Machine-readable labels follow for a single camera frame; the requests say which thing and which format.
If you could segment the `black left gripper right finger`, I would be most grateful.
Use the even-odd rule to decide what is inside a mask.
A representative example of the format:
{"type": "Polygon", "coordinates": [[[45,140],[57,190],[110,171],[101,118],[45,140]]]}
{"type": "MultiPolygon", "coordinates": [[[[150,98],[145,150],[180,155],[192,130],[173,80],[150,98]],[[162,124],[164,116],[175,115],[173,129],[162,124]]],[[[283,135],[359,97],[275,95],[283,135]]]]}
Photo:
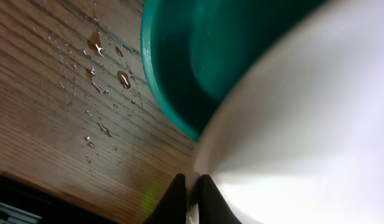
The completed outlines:
{"type": "Polygon", "coordinates": [[[241,224],[222,197],[211,176],[208,174],[200,176],[196,187],[200,224],[241,224]]]}

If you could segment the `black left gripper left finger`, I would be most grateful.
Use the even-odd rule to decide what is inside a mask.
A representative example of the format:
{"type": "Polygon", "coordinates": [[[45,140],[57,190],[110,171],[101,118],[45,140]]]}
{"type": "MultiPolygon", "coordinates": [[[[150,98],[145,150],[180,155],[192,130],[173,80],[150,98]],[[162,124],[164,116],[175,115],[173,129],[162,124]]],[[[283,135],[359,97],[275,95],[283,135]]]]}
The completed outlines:
{"type": "Polygon", "coordinates": [[[154,211],[143,224],[185,224],[186,213],[185,175],[177,174],[154,211]]]}

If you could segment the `pink plate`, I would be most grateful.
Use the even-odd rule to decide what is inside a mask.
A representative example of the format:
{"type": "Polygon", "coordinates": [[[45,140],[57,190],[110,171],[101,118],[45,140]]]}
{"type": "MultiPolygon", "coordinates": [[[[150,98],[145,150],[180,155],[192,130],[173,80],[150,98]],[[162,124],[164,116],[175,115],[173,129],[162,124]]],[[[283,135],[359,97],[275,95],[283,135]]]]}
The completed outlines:
{"type": "Polygon", "coordinates": [[[330,1],[254,64],[194,171],[243,223],[384,223],[384,1],[330,1]]]}

